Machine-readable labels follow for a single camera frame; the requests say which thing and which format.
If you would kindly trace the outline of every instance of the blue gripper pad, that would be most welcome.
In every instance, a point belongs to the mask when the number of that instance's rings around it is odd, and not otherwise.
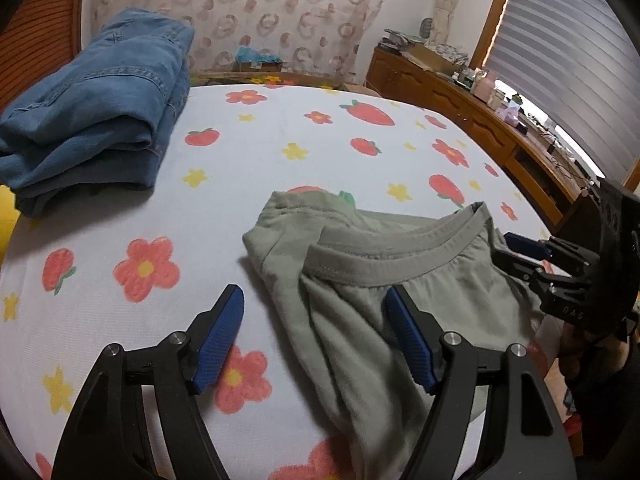
[[[431,349],[420,334],[414,318],[392,287],[385,296],[385,313],[398,340],[398,346],[411,371],[414,382],[429,393],[438,384],[433,373]]]
[[[523,254],[534,260],[548,260],[551,257],[551,251],[537,240],[531,240],[516,233],[505,233],[504,241],[514,253]]]
[[[236,339],[243,314],[244,294],[236,286],[200,347],[198,371],[193,377],[193,386],[198,394],[218,380],[226,355]]]

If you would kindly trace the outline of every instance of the window blind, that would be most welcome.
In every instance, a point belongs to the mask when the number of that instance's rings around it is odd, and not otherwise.
[[[621,181],[640,155],[640,56],[605,0],[508,0],[486,68]]]

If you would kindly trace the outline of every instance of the cardboard box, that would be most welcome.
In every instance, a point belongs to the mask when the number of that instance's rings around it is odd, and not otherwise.
[[[420,63],[423,65],[423,68],[427,67],[434,72],[442,72],[446,75],[452,75],[454,72],[460,70],[460,68],[462,68],[463,66],[461,64],[454,65],[452,62],[447,61],[439,54],[436,54],[433,50],[429,50],[419,43],[412,46],[407,51],[407,53],[411,57],[420,61]]]
[[[258,63],[252,66],[251,63],[234,63],[234,72],[280,72],[282,63]]]

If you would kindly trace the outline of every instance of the gray t-shirt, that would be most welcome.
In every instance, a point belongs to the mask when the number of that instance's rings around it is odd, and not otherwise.
[[[273,193],[242,238],[358,480],[397,478],[433,403],[383,315],[389,286],[473,345],[528,344],[543,314],[491,261],[504,248],[483,203],[441,219],[361,211],[326,192]],[[478,388],[472,417],[486,403]]]

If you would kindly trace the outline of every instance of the bed sheet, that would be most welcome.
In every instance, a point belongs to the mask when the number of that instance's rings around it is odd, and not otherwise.
[[[82,190],[15,228],[0,282],[0,406],[44,478],[100,350],[156,345],[227,283],[244,290],[244,319],[198,404],[230,478],[351,478],[241,240],[272,191],[309,188],[432,218],[483,200],[503,232],[548,237],[497,164],[437,113],[331,89],[193,88],[153,192]],[[145,409],[155,410],[149,388]],[[157,414],[148,421],[159,473],[172,478]]]

